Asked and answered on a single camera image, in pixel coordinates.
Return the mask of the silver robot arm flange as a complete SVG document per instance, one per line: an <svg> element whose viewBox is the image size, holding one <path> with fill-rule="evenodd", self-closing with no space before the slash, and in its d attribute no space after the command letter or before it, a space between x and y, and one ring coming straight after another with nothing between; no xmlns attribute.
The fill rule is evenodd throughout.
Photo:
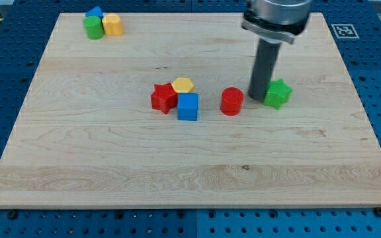
<svg viewBox="0 0 381 238"><path fill-rule="evenodd" d="M310 15L312 0L250 0L241 27L271 44L293 44Z"/></svg>

